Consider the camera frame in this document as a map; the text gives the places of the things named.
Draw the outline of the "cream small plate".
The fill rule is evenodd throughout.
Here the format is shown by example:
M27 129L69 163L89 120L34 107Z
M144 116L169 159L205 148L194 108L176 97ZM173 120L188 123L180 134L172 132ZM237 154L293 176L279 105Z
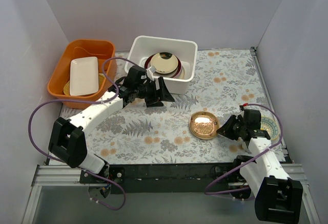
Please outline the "cream small plate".
M151 57L150 65L159 74L170 74L178 68L178 59L172 53L159 52Z

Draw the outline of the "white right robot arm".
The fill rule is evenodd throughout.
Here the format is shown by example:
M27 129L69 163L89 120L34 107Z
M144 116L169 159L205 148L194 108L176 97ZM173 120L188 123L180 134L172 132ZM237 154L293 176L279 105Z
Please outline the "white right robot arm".
M236 181L248 183L255 196L255 213L258 220L276 223L298 223L303 187L291 179L271 150L271 137L261 129L261 113L245 109L231 115L217 130L231 140L241 138L254 155L232 168Z

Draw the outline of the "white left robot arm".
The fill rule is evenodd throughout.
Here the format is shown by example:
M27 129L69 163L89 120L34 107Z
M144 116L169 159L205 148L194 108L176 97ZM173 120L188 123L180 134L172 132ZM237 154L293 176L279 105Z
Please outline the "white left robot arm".
M174 102L163 77L153 79L151 75L151 69L133 66L95 104L68 119L58 118L52 129L49 151L72 168L90 171L96 182L105 182L109 177L108 163L88 151L86 137L110 115L137 98L143 99L147 107Z

